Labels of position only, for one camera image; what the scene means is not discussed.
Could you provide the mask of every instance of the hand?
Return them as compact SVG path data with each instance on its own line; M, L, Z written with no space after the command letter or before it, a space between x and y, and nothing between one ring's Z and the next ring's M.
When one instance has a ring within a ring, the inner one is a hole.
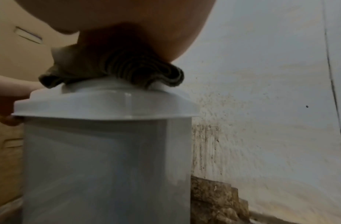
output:
M0 76L0 122L8 126L17 126L23 122L22 118L11 114L14 102L28 99L30 93L41 89L43 86L38 82L28 82Z

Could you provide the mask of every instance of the gray fabric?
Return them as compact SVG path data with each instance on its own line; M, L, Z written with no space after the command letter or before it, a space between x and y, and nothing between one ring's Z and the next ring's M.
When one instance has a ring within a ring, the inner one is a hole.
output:
M39 77L47 88L104 76L116 76L142 88L156 81L178 86L184 79L180 68L163 62L152 50L137 43L74 44L51 52L54 65Z

